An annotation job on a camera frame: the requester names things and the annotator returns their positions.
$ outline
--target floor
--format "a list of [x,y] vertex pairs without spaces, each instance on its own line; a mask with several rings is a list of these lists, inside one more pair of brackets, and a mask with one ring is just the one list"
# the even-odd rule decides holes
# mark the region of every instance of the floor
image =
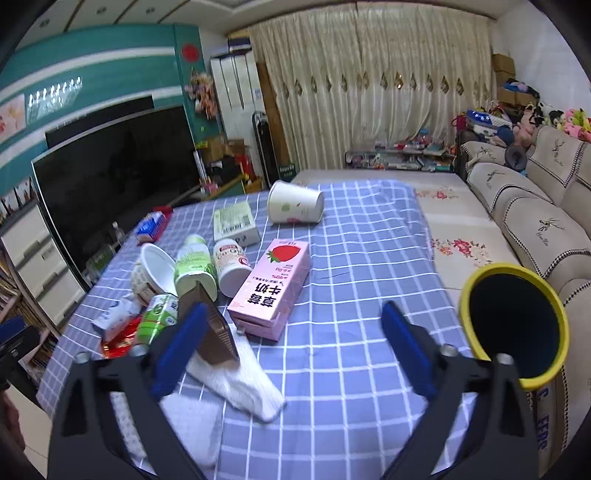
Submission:
[[20,414],[21,431],[27,444],[25,454],[35,468],[47,477],[51,420],[42,409],[24,397],[16,388],[8,389],[8,397],[16,405]]

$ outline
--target white carton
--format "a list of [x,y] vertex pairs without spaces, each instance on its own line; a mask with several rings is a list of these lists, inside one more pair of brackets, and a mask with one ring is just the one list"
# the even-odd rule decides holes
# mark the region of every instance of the white carton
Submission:
[[213,240],[231,238],[242,248],[261,241],[248,202],[235,203],[213,212]]

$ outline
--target window curtain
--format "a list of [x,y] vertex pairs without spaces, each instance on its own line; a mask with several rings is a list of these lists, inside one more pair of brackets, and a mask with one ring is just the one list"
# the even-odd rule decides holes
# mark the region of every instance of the window curtain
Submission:
[[392,145],[421,127],[452,141],[452,119],[491,97],[488,23],[445,7],[371,2],[251,27],[292,161],[343,168],[347,150]]

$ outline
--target white paper cup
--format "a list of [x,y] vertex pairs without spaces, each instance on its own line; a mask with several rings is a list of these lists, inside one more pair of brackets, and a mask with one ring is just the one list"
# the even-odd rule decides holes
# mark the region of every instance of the white paper cup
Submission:
[[324,193],[277,180],[267,199],[272,223],[318,223],[324,211]]
[[131,273],[131,289],[144,303],[154,295],[177,294],[174,286],[174,260],[154,244],[144,244]]

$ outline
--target red snack bag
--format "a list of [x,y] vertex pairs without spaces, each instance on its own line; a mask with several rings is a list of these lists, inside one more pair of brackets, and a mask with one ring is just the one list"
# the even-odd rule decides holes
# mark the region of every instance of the red snack bag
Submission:
[[105,358],[117,358],[127,354],[127,351],[134,344],[135,332],[138,329],[142,316],[138,315],[127,327],[109,343],[100,343]]

